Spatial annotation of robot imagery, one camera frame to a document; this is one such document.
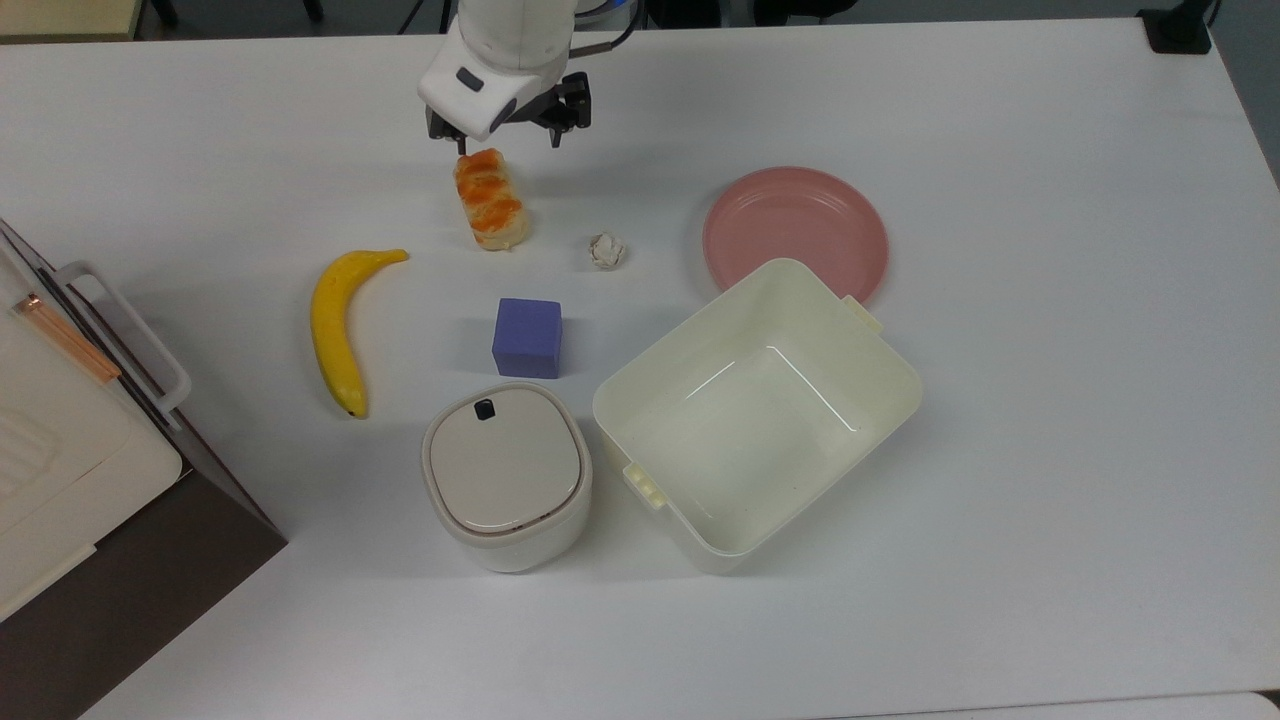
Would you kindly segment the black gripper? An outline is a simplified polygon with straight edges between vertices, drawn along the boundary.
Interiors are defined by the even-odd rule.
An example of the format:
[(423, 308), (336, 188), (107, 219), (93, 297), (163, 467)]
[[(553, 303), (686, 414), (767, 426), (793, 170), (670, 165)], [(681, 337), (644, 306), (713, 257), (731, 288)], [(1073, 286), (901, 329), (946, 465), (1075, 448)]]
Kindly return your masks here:
[[(471, 136), (430, 108), (426, 109), (426, 123), (431, 140), (453, 142), (461, 158), (468, 155)], [(492, 132), (502, 126), (524, 123), (545, 129), (553, 149), (559, 149), (562, 138), (572, 131), (589, 128), (593, 123), (593, 92), (588, 73), (575, 72), (563, 77), (558, 85), (520, 108), (515, 106), (515, 100), (509, 101), (499, 113)]]

